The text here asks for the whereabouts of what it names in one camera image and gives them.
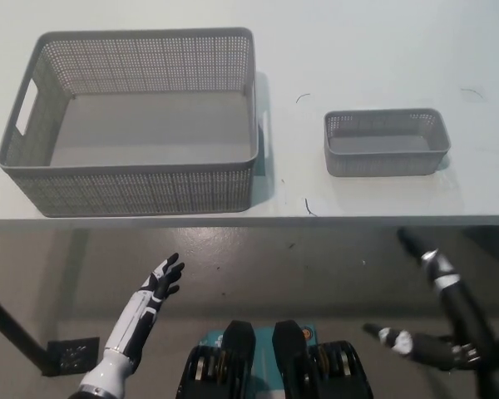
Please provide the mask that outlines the black and white right hand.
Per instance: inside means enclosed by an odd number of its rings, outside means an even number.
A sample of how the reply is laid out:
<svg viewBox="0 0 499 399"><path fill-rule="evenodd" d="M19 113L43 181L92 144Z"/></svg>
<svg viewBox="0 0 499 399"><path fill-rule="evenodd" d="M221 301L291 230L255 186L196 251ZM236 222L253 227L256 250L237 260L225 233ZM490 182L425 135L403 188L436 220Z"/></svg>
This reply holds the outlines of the black and white right hand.
<svg viewBox="0 0 499 399"><path fill-rule="evenodd" d="M483 311L460 273L440 249L421 240L413 231L401 228L397 237L437 295L452 326L452 335L433 336L376 323L364 324L363 330L412 362L443 371L479 369L494 357L497 345Z"/></svg>

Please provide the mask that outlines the white and black left hand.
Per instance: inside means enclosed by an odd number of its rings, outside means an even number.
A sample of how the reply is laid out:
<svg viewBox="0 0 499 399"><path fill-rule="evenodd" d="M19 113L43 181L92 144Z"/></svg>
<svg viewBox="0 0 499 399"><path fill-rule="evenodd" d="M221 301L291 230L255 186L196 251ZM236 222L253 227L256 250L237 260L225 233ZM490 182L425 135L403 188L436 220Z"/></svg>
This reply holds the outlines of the white and black left hand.
<svg viewBox="0 0 499 399"><path fill-rule="evenodd" d="M179 291L184 263L174 253L161 262L132 295L113 328L105 349L126 357L134 372L141 361L142 350L156 322L162 304Z"/></svg>

